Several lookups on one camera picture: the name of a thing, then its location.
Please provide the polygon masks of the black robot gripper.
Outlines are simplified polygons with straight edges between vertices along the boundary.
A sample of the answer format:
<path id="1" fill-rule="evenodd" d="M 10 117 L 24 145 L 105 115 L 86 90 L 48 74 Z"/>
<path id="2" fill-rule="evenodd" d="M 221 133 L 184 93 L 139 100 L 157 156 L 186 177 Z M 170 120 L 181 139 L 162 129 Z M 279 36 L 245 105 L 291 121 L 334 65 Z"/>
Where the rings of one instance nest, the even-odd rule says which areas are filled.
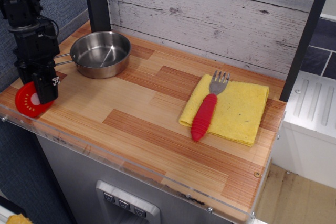
<path id="1" fill-rule="evenodd" d="M 41 104 L 56 100 L 60 78 L 55 69 L 48 68 L 55 67 L 54 57 L 60 53 L 57 24 L 52 20 L 15 21 L 12 33 L 17 45 L 15 66 L 22 83 L 34 82 Z"/>

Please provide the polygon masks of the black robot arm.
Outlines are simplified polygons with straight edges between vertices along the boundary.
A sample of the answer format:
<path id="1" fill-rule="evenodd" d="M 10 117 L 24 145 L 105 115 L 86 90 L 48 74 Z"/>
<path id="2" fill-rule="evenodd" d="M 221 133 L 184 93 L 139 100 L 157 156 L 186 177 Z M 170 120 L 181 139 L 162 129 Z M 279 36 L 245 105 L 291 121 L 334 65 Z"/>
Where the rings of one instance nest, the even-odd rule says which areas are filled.
<path id="1" fill-rule="evenodd" d="M 42 10 L 40 0 L 1 0 L 3 18 L 16 41 L 15 67 L 23 84 L 32 82 L 40 103 L 47 104 L 58 98 L 54 57 L 60 52 L 59 28 Z"/>

